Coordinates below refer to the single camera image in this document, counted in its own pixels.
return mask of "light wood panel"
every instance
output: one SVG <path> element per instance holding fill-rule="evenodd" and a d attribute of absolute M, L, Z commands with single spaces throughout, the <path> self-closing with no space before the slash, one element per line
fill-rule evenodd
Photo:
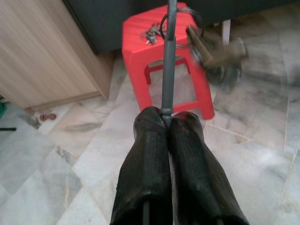
<path fill-rule="evenodd" d="M 112 63 L 92 53 L 60 0 L 0 0 L 0 93 L 20 107 L 108 97 Z"/>

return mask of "stool seat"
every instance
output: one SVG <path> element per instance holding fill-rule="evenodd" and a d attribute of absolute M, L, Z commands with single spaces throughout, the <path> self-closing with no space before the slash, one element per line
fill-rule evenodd
<path fill-rule="evenodd" d="M 187 6 L 185 3 L 178 3 L 177 7 L 185 8 Z M 163 68 L 162 66 L 149 68 L 148 65 L 164 57 L 164 40 L 162 37 L 157 36 L 157 43 L 154 45 L 147 45 L 145 32 L 153 24 L 160 23 L 166 13 L 167 6 L 162 6 L 134 15 L 123 23 L 122 53 L 141 110 L 152 105 L 148 89 L 148 84 L 151 83 L 150 72 Z M 195 25 L 193 17 L 188 13 L 177 13 L 175 29 L 177 44 L 188 42 L 186 34 L 188 25 Z M 186 64 L 187 70 L 191 74 L 197 101 L 175 105 L 174 111 L 180 112 L 199 108 L 204 119 L 212 119 L 214 109 L 210 88 L 203 69 L 194 62 L 189 48 L 177 48 L 176 55 L 183 57 L 183 59 L 176 62 L 176 65 Z"/>

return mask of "marble floor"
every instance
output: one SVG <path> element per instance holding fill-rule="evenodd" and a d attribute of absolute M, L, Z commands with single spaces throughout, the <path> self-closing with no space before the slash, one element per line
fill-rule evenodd
<path fill-rule="evenodd" d="M 223 166 L 251 225 L 300 221 L 300 4 L 232 21 L 249 59 L 231 91 L 211 86 L 215 117 L 204 139 Z M 174 102 L 195 98 L 183 65 Z M 162 71 L 151 73 L 160 107 Z M 139 108 L 119 54 L 108 100 L 93 97 L 49 109 L 36 123 L 8 104 L 0 127 L 0 225 L 107 225 L 120 166 L 133 142 Z M 193 110 L 201 117 L 199 110 Z"/>

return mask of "green object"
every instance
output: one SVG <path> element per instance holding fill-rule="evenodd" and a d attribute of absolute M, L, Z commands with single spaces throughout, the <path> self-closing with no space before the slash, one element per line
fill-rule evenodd
<path fill-rule="evenodd" d="M 5 111 L 6 111 L 5 105 L 0 102 L 0 119 L 1 119 L 1 117 L 4 114 Z"/>

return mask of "cabinet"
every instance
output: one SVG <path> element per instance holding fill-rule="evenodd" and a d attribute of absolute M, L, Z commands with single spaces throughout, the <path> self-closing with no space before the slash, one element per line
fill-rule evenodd
<path fill-rule="evenodd" d="M 39 109 L 108 97 L 111 54 L 95 56 L 61 0 L 0 0 L 0 94 Z"/>

